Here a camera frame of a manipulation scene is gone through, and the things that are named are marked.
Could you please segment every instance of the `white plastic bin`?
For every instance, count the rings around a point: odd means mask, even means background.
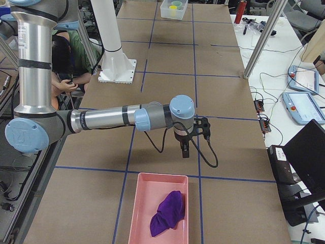
[[[164,0],[160,6],[162,18],[183,19],[187,8],[187,0]]]

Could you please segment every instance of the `blue tablet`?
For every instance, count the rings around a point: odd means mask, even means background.
[[[315,119],[319,124],[325,125],[325,115],[311,93],[307,91],[283,93],[282,99],[297,124],[306,125]]]
[[[294,74],[293,79],[288,75],[288,83],[291,89],[310,92],[313,95],[319,93],[319,75],[317,70],[308,70],[293,65],[289,68],[289,74]]]

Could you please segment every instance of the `computer monitor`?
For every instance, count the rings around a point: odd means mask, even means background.
[[[293,201],[281,200],[287,220],[291,225],[297,225],[306,221],[306,216],[301,216],[298,208],[318,202],[325,210],[325,130],[317,121],[311,120],[283,147],[283,152],[311,192],[311,195],[298,196]]]

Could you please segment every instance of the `white desk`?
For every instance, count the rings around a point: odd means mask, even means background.
[[[247,18],[256,18],[256,21],[267,21],[267,16],[244,16]],[[234,30],[236,33],[236,38],[238,41],[238,45],[242,48],[251,48],[253,49],[256,46],[256,43],[259,39],[260,33],[253,32],[252,30],[248,29],[246,34],[243,35],[244,27],[241,25],[234,25]],[[294,30],[290,26],[289,22],[284,18],[280,17],[278,20],[274,30],[277,31],[277,34],[270,37],[264,49],[268,50],[277,50],[277,51],[288,51],[293,50],[302,46],[299,39],[297,38]],[[253,53],[252,50],[242,49],[241,48],[241,56],[243,60],[244,66],[247,65],[251,54]],[[298,48],[295,51],[290,51],[286,53],[280,52],[270,52],[270,51],[263,51],[251,76],[249,77],[249,85],[253,86],[257,89],[257,92],[261,93],[265,98],[272,98],[269,94],[263,91],[262,83],[260,82],[259,75],[262,72],[267,74],[277,76],[280,74],[286,74],[288,67],[291,65],[298,65],[301,67],[306,67],[308,69],[313,68],[314,65],[310,63],[302,63],[299,54],[302,53],[304,49]],[[292,91],[289,88],[286,88],[287,76],[282,75],[277,78],[273,78],[267,75],[262,75],[262,81],[265,88],[265,91],[274,95],[275,97],[280,97],[284,91]],[[324,81],[321,77],[319,77],[319,82],[324,84]],[[325,87],[320,87],[320,94],[325,96]],[[314,96],[319,106],[325,106],[325,100],[320,96]],[[274,105],[272,100],[265,100],[264,109],[268,117],[271,115],[271,110]],[[281,145],[285,145],[299,130],[302,129],[303,126],[299,126],[295,124],[295,122],[290,117],[289,113],[286,111],[282,101],[279,99],[279,102],[276,103],[273,114],[271,117],[271,124],[276,126],[281,133],[283,134],[283,142]],[[281,142],[281,134],[274,128],[271,127],[272,132],[267,133],[265,137],[265,146],[269,147],[272,144],[278,145]],[[319,216],[318,218],[319,223],[310,223],[307,227],[310,230],[311,234],[305,234],[304,241],[310,241],[311,238],[318,238],[325,240],[325,216]],[[302,236],[302,230],[305,227],[305,223],[300,224],[295,227],[291,227],[288,224],[288,229],[290,232],[290,236],[292,240],[299,240]]]

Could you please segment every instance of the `pink bin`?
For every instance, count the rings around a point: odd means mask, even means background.
[[[185,217],[174,229],[151,237],[150,221],[171,191],[185,198]],[[185,175],[140,173],[128,244],[188,244],[188,178]]]

